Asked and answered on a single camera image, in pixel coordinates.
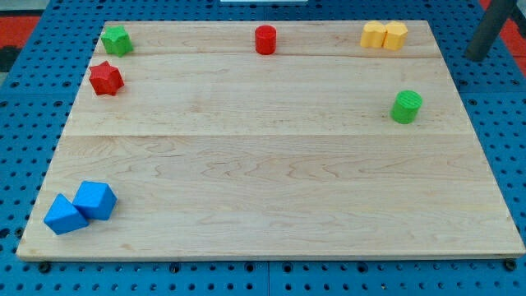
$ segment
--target red star-shaped block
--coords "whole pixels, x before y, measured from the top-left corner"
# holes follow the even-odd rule
[[[117,90],[124,86],[121,72],[108,61],[90,67],[90,70],[90,82],[97,95],[116,95]]]

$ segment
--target blue perforated surface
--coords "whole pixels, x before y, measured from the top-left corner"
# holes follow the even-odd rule
[[[45,272],[46,265],[19,261],[14,254],[99,32],[109,20],[428,20],[524,238],[526,81],[500,40],[484,62],[463,58],[481,16],[477,2],[445,0],[310,0],[297,7],[229,7],[215,0],[52,1],[0,90],[0,294],[524,294],[524,259],[506,265],[51,263]]]

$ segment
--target black pole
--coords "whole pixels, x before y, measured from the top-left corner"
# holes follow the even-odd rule
[[[501,32],[502,26],[515,9],[517,0],[492,0],[475,34],[468,44],[466,58],[474,61],[482,61],[490,51],[493,42]]]

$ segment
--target toy block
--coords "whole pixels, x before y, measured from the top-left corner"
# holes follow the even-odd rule
[[[56,234],[65,234],[88,226],[88,221],[62,194],[55,201],[44,217],[44,223]]]
[[[108,220],[117,197],[106,183],[83,181],[73,205],[86,219]]]
[[[100,38],[107,54],[116,54],[118,57],[122,57],[133,50],[130,35],[128,35],[122,25],[108,27],[106,33]]]
[[[397,123],[412,123],[421,106],[422,97],[417,92],[402,90],[396,95],[390,115]]]
[[[260,25],[256,28],[256,51],[259,54],[272,54],[276,50],[276,28]]]
[[[408,27],[402,22],[392,21],[385,25],[385,28],[387,29],[387,34],[385,34],[384,49],[401,49],[408,36]]]
[[[90,83],[97,95],[116,95],[117,90],[124,86],[121,72],[108,61],[90,67],[90,70]]]
[[[360,46],[364,48],[379,49],[384,43],[385,25],[379,21],[369,21],[363,26]]]

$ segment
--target blue block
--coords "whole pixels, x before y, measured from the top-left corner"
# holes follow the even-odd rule
[[[56,234],[65,234],[88,226],[88,221],[62,194],[58,194],[44,217],[44,223]]]
[[[86,219],[108,220],[117,197],[106,183],[83,181],[73,205]]]

